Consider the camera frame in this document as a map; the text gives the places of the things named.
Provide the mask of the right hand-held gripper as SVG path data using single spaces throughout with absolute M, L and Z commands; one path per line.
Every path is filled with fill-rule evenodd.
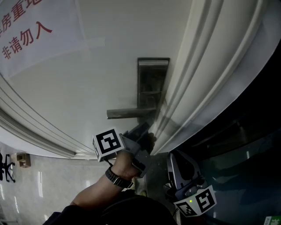
M 183 216 L 200 216 L 217 204 L 213 186 L 208 185 L 198 163 L 186 153 L 171 151 L 167 171 L 166 197 Z

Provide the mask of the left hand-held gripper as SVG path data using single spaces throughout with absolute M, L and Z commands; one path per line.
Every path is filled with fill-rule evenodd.
M 138 169 L 138 177 L 144 177 L 151 165 L 150 154 L 157 140 L 153 133 L 147 133 L 150 126 L 148 122 L 143 122 L 123 134 L 110 128 L 93 135 L 92 144 L 98 162 L 114 159 L 119 151 L 126 151 L 133 157 L 132 165 Z

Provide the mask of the person's left forearm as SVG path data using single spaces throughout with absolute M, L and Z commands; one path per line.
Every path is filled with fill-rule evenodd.
M 114 185 L 104 174 L 95 184 L 78 193 L 70 205 L 91 210 L 101 209 L 108 206 L 122 191 L 122 187 Z

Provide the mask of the silver door lock plate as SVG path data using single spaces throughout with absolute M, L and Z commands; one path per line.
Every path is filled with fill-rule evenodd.
M 137 59 L 137 108 L 158 109 L 170 58 Z

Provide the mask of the paper sign with red text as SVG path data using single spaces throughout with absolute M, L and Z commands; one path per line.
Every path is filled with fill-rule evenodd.
M 79 0 L 0 0 L 0 73 L 81 50 Z

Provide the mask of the person's left hand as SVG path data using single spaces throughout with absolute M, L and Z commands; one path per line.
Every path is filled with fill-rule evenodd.
M 119 151 L 111 171 L 125 180 L 132 180 L 139 174 L 139 170 L 132 164 L 132 155 L 127 151 Z

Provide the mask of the black wristwatch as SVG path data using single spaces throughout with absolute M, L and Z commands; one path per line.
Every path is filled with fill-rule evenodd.
M 131 180 L 125 180 L 118 175 L 114 174 L 111 170 L 112 166 L 110 166 L 106 172 L 105 176 L 110 180 L 114 185 L 121 187 L 123 189 L 129 189 L 132 187 L 133 182 Z

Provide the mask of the person's shirt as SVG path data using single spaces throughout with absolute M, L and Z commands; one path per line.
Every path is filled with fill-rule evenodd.
M 70 205 L 54 212 L 43 225 L 177 225 L 170 211 L 158 201 L 125 192 L 103 210 Z

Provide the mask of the brown cardboard box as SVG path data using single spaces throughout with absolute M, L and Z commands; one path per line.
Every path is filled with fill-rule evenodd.
M 28 153 L 18 153 L 17 161 L 22 168 L 31 167 L 30 155 Z

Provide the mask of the black office chair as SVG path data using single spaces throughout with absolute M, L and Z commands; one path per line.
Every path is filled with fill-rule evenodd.
M 14 162 L 10 162 L 9 164 L 7 164 L 7 158 L 10 157 L 9 154 L 7 154 L 5 156 L 5 162 L 3 163 L 2 160 L 3 160 L 3 156 L 2 154 L 0 153 L 0 181 L 3 180 L 3 174 L 5 174 L 5 178 L 6 178 L 6 181 L 7 182 L 10 182 L 10 180 L 8 180 L 8 177 L 10 177 L 10 179 L 15 183 L 16 181 L 12 178 L 10 172 L 9 172 L 9 168 L 11 166 L 15 166 L 15 163 Z

